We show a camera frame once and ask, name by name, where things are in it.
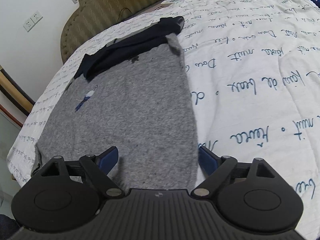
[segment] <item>upholstered headboard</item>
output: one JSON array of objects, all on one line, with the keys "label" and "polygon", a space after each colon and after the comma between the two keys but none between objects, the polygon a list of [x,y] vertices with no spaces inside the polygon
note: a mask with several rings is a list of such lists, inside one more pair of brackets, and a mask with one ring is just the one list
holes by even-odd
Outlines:
[{"label": "upholstered headboard", "polygon": [[61,35],[63,63],[83,43],[160,0],[79,0]]}]

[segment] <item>embroidered logo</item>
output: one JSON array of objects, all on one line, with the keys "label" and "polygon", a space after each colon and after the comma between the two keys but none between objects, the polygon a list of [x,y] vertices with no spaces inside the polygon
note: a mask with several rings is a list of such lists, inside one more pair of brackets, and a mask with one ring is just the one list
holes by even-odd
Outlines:
[{"label": "embroidered logo", "polygon": [[92,90],[90,90],[82,99],[82,101],[77,105],[75,112],[78,111],[80,109],[80,107],[84,104],[84,102],[88,101],[90,97],[92,97],[92,95],[94,94],[94,91],[96,90],[96,88],[98,87],[98,85],[96,85]]}]

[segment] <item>white bedsheet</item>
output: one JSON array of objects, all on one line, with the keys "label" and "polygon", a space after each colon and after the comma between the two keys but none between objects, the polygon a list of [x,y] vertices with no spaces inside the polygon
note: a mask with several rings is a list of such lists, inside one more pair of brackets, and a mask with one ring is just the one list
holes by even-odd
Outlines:
[{"label": "white bedsheet", "polygon": [[[181,0],[115,25],[82,45],[51,80],[9,152],[20,185],[34,144],[84,53],[161,17],[185,18],[185,52],[199,145],[241,162],[263,157],[301,196],[297,230],[320,230],[320,20],[310,0]],[[198,170],[200,183],[203,176]]]}]

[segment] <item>ribbed black surface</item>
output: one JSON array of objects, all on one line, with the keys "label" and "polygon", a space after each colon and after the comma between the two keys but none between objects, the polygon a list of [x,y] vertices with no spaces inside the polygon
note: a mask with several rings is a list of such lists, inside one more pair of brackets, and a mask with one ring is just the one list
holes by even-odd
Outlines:
[{"label": "ribbed black surface", "polygon": [[12,239],[303,240],[295,231],[274,236],[240,231],[221,219],[210,202],[195,200],[185,190],[138,189],[126,198],[107,201],[99,215],[78,229],[59,234],[22,229]]}]

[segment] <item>electrical outlet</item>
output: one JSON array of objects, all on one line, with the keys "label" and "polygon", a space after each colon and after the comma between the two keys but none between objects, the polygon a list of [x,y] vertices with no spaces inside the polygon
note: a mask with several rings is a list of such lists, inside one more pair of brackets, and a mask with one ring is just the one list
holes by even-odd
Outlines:
[{"label": "electrical outlet", "polygon": [[31,18],[29,18],[28,20],[26,20],[23,27],[26,29],[27,32],[29,32],[34,25],[35,23],[31,20]]},{"label": "electrical outlet", "polygon": [[39,13],[39,11],[36,11],[32,16],[31,20],[36,24],[38,21],[42,19],[42,15]]}]

